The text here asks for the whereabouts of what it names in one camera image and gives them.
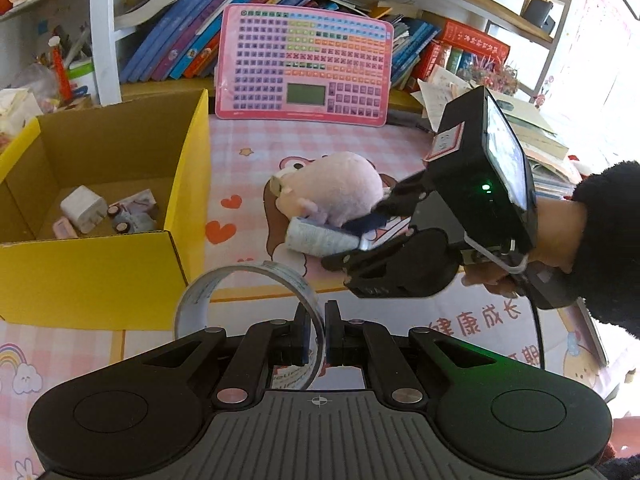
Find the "black fuzzy sleeve forearm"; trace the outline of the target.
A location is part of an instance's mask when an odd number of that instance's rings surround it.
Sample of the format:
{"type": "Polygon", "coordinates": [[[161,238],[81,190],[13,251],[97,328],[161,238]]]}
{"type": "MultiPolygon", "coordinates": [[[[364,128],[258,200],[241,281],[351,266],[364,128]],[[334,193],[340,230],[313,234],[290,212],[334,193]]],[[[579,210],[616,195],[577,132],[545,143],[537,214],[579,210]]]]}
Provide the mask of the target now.
{"type": "Polygon", "coordinates": [[[639,335],[639,164],[620,162],[575,188],[587,220],[570,284],[598,321],[639,335]]]}

